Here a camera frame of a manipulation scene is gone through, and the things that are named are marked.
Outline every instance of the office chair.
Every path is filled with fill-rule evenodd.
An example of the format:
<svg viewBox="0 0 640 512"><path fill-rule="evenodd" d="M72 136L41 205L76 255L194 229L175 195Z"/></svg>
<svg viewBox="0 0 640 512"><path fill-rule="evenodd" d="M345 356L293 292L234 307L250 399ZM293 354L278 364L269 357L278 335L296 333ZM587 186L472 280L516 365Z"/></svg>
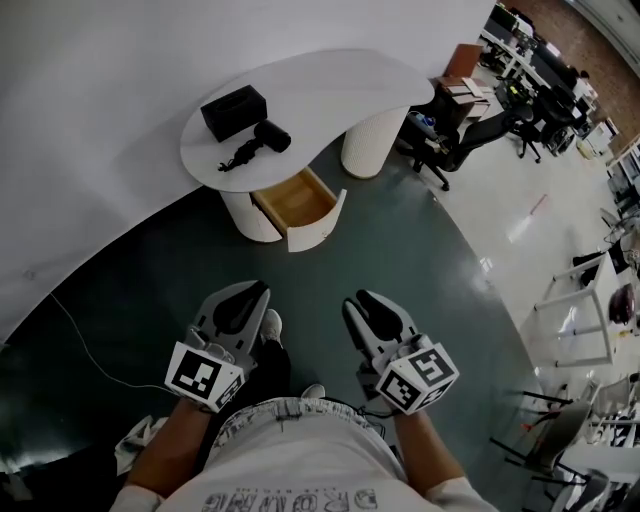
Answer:
<svg viewBox="0 0 640 512"><path fill-rule="evenodd" d="M512 133L522 139L522 152L518 154L524 158L529 146L536 154L536 163L539 164L542 157L535 142L548 144L553 136L560 130L570 126L574 121L571 110L568 108L568 100L560 89L552 91L548 87L541 87L533 100L533 119L519 126L514 127ZM544 121L544 127L538 128L536 125Z"/></svg>
<svg viewBox="0 0 640 512"><path fill-rule="evenodd" d="M567 404L568 400L550 397L547 397L547 400L564 403L566 405L559 411L547 413L538 421L538 424L544 422L544 428L538 436L534 447L528 454L519 453L494 438L490 438L489 441L519 459L519 461L514 461L509 458L505 459L505 461L510 464L549 477L553 477L555 469L560 468L586 481L584 475L565 466L559 461L564 451L577 441L591 412L591 404L580 400Z"/></svg>
<svg viewBox="0 0 640 512"><path fill-rule="evenodd" d="M398 133L398 138L411 146L411 149L398 147L398 153L414 159L413 170L420 172L426 165L442 181L442 190L449 190L449 181L443 176L442 171L457 171L465 159L474 149L489 142L493 142L513 130L521 121L530 120L533 113L528 105L518 105L501 112L493 117L471 124L464 132L462 141L456 130L448 130L447 143L450 145L448 153L442 151L436 153L434 149L425 143L425 133L410 120L405 119Z"/></svg>

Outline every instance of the white chair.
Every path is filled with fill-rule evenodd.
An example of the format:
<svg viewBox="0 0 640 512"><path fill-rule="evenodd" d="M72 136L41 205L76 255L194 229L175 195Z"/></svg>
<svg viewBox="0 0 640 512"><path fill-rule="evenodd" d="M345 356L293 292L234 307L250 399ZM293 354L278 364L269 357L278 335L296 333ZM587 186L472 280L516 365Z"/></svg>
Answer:
<svg viewBox="0 0 640 512"><path fill-rule="evenodd" d="M625 375L614 384L603 386L593 401L592 412L598 418L605 418L627 409L631 402L631 383Z"/></svg>

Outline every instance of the cable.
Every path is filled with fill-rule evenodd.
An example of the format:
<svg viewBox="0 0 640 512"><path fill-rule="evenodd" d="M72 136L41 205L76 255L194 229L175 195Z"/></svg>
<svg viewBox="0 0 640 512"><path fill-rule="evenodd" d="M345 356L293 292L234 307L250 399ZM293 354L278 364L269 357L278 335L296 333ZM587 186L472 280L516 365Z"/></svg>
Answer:
<svg viewBox="0 0 640 512"><path fill-rule="evenodd" d="M98 370L100 370L102 375L104 375L107 379L110 379L110 380L112 380L114 382L117 382L118 384L122 384L123 386L127 386L128 388L134 388L134 389L155 388L155 389L159 389L160 391L164 391L165 393L170 393L171 395L178 396L177 393L174 393L173 391L171 391L171 390L169 390L167 388L163 388L162 386L156 386L155 384L129 384L128 382L125 382L125 381L120 380L120 379L116 379L115 377L112 377L111 375L109 375L105 370L103 370L102 366L100 366L98 364L98 361L96 361L94 359L94 357L91 355L91 352L89 352L89 347L87 347L87 342L84 340L84 337L82 336L82 333L80 332L80 329L78 328L78 324L76 324L76 321L71 316L71 313L69 313L69 311L67 311L67 308L65 308L62 305L62 303L56 298L56 296L53 294L53 292L50 293L49 295L51 295L51 298L56 301L58 306L60 306L60 309L62 309L62 311L64 311L64 314L69 317L69 320L73 324L73 328L76 330L76 333L78 334L78 337L80 338L80 341L82 341L82 346L84 347L84 351L87 353L87 356L89 356L89 359L91 359L91 362L96 366L96 368L98 368Z"/></svg>

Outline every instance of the wooden drawer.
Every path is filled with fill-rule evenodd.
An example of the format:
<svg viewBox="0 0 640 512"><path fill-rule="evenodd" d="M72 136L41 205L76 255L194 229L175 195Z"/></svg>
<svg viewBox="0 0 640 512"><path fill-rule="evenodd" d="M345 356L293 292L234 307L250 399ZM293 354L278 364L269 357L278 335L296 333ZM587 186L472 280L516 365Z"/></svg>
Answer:
<svg viewBox="0 0 640 512"><path fill-rule="evenodd" d="M306 167L287 181L251 193L276 229L287 237L289 252L306 251L333 231L346 190L336 196Z"/></svg>

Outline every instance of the sneaker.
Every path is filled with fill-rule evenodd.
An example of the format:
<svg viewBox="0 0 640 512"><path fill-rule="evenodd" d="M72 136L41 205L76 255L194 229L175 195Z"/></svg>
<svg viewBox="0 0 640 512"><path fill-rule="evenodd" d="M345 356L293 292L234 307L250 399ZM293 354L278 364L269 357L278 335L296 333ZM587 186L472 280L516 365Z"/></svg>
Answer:
<svg viewBox="0 0 640 512"><path fill-rule="evenodd" d="M302 393L302 398L324 398L327 396L327 392L322 384L311 384Z"/></svg>
<svg viewBox="0 0 640 512"><path fill-rule="evenodd" d="M282 332L282 318L276 312L275 309L267 309L264 317L262 318L262 325L260 326L260 336L262 336L262 343L267 340L274 340L280 343L280 333Z"/></svg>

